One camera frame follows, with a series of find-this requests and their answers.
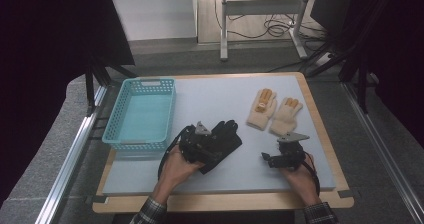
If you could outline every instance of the white wall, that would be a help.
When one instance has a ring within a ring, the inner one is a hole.
[[[128,41],[196,37],[193,0],[113,0]]]

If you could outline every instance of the shirt cuff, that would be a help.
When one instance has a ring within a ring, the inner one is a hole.
[[[161,223],[166,216],[167,206],[162,205],[152,197],[147,198],[144,205],[141,207],[140,212],[134,216],[131,223],[148,223],[157,224]]]
[[[305,214],[306,223],[339,223],[327,202],[307,206],[303,209],[303,213]]]

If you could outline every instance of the metal bracket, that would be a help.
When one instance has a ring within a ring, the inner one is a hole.
[[[298,141],[306,140],[306,139],[309,139],[309,136],[299,134],[296,132],[287,132],[286,134],[278,138],[277,141],[282,143],[290,143],[290,142],[298,142]]]
[[[340,198],[348,198],[348,197],[357,196],[352,190],[343,190],[343,191],[338,191],[337,193],[339,194]]]
[[[107,204],[109,201],[108,196],[87,196],[85,199],[85,203],[87,205],[92,205],[93,203],[104,203]]]
[[[196,130],[194,131],[196,135],[210,135],[210,132],[205,126],[203,126],[202,122],[197,122]]]

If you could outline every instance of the plastic basket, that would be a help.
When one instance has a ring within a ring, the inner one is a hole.
[[[102,141],[117,150],[165,150],[172,127],[175,96],[174,79],[125,80]]]

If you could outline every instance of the hand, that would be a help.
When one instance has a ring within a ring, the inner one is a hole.
[[[313,167],[314,157],[311,154],[306,154],[305,162]],[[290,171],[286,168],[279,168],[279,171],[286,177],[293,191],[300,196],[306,206],[321,203],[321,199],[316,193],[311,173],[305,166],[300,165],[295,171]]]
[[[186,181],[194,172],[196,172],[203,163],[188,163],[181,154],[180,147],[176,145],[172,148],[167,160],[162,168],[159,181],[152,193],[153,199],[163,205],[166,205],[172,190],[179,184]]]

